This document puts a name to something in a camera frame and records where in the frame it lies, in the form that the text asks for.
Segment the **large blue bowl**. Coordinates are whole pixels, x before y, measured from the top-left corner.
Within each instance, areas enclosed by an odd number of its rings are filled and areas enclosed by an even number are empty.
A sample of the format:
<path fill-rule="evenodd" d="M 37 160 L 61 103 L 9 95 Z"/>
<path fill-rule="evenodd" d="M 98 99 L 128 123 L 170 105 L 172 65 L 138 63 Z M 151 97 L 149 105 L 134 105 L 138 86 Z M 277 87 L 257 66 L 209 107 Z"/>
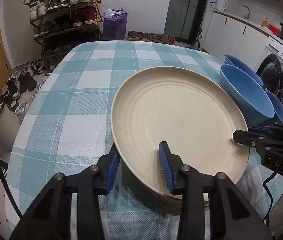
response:
<path fill-rule="evenodd" d="M 248 126 L 258 126 L 274 117 L 274 107 L 265 90 L 244 71 L 222 64 L 219 84 L 235 101 Z"/>

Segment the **cream top plate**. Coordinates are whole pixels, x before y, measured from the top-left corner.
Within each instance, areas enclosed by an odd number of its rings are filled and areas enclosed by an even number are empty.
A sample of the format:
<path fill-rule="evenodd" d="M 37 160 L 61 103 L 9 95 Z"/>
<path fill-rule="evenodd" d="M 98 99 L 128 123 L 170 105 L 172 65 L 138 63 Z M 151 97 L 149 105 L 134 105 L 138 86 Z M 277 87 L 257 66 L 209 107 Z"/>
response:
<path fill-rule="evenodd" d="M 115 145 L 131 172 L 148 188 L 167 193 L 158 148 L 199 172 L 224 172 L 237 183 L 249 148 L 233 133 L 246 130 L 233 99 L 210 79 L 176 67 L 154 67 L 129 77 L 114 97 L 110 123 Z"/>

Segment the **white kitchen cabinets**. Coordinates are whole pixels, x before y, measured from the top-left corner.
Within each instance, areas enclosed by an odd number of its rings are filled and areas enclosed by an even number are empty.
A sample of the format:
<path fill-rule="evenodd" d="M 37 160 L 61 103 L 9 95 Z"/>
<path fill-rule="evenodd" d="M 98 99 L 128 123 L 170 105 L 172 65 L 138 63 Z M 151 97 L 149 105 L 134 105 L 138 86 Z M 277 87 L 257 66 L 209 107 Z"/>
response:
<path fill-rule="evenodd" d="M 270 36 L 260 27 L 213 12 L 202 49 L 220 61 L 224 55 L 232 55 L 254 69 Z"/>

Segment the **teal plaid tablecloth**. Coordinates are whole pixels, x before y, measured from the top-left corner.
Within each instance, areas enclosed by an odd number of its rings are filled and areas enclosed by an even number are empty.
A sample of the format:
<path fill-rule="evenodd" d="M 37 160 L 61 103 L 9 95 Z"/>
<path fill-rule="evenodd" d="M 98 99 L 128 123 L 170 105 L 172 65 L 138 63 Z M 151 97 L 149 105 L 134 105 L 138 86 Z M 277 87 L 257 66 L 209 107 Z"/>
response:
<path fill-rule="evenodd" d="M 109 152 L 111 104 L 128 77 L 175 66 L 217 81 L 220 64 L 206 53 L 160 43 L 100 41 L 73 48 L 39 90 L 13 145 L 7 183 L 20 212 L 55 173 L 80 173 Z M 152 194 L 124 164 L 99 203 L 107 239 L 177 236 L 180 209 Z"/>

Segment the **white washing machine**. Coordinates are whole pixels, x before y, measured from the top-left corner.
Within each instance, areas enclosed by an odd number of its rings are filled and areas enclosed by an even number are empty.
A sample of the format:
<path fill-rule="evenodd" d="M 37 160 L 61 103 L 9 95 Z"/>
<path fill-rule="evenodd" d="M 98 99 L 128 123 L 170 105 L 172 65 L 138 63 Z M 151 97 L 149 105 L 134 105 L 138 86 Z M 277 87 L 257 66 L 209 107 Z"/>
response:
<path fill-rule="evenodd" d="M 270 36 L 254 71 L 262 79 L 264 89 L 283 105 L 283 44 Z"/>

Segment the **patterned cardboard box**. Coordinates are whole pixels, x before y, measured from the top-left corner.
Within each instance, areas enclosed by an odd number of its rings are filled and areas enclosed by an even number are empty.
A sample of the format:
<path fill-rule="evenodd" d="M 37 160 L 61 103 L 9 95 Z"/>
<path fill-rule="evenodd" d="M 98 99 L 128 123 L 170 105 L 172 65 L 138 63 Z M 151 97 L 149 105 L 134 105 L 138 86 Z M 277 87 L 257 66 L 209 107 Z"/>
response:
<path fill-rule="evenodd" d="M 126 40 L 132 41 L 148 41 L 153 43 L 162 43 L 162 44 L 175 44 L 175 37 L 165 34 L 155 34 L 155 33 L 145 33 L 139 31 L 129 31 L 128 37 Z"/>

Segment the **white electric kettle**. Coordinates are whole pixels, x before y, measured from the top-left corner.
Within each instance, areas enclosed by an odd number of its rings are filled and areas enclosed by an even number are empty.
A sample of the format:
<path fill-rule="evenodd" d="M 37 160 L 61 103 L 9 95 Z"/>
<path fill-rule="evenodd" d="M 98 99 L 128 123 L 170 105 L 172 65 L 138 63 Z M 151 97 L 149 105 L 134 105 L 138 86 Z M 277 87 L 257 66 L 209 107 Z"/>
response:
<path fill-rule="evenodd" d="M 215 2 L 210 2 L 210 5 L 215 10 L 225 11 L 228 8 L 228 1 L 226 1 L 226 0 L 217 0 Z"/>

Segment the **purple trash bag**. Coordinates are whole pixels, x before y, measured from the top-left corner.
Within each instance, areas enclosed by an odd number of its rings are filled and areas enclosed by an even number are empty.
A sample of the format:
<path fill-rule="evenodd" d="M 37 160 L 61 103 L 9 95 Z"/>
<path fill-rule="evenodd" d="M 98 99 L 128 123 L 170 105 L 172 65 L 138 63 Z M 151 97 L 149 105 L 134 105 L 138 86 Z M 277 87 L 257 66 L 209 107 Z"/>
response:
<path fill-rule="evenodd" d="M 126 36 L 128 11 L 124 9 L 106 9 L 103 13 L 102 39 L 124 40 Z"/>

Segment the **black framed glass door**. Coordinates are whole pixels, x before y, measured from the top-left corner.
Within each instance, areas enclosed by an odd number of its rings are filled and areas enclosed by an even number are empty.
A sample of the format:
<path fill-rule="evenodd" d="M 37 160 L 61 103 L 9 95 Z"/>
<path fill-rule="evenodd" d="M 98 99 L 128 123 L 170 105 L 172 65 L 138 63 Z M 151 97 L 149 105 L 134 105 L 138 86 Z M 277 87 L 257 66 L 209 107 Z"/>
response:
<path fill-rule="evenodd" d="M 170 0 L 164 34 L 193 44 L 199 33 L 208 0 Z"/>

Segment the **wooden shoe rack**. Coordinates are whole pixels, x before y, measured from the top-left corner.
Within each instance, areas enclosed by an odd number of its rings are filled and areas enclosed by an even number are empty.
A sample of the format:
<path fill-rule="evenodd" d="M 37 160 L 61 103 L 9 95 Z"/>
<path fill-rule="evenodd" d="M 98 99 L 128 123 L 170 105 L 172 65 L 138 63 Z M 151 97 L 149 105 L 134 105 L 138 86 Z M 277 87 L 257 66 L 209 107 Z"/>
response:
<path fill-rule="evenodd" d="M 102 37 L 101 0 L 24 0 L 41 58 L 64 55 Z"/>

